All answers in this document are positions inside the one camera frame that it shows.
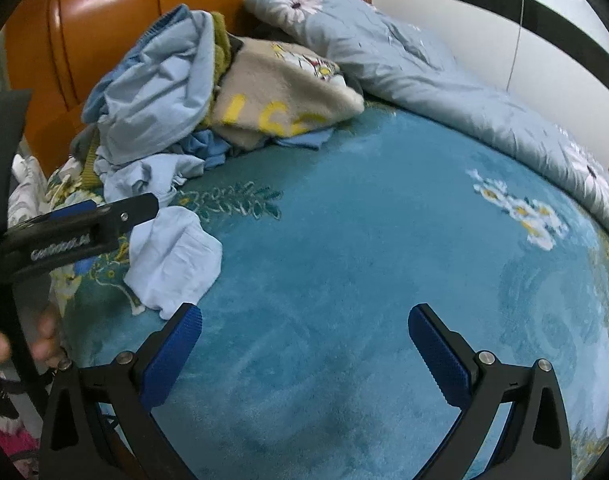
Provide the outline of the person's left hand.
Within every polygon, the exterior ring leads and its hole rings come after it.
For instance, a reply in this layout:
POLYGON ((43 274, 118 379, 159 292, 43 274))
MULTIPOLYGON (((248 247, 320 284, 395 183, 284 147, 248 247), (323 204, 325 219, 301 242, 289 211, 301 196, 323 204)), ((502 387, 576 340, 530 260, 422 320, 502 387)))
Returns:
MULTIPOLYGON (((60 313, 56 304, 48 304, 33 318, 34 327, 29 330, 28 345, 35 362, 48 367, 58 367, 65 356, 60 333, 60 313)), ((8 338, 0 332, 0 365, 12 357, 12 347, 8 338)))

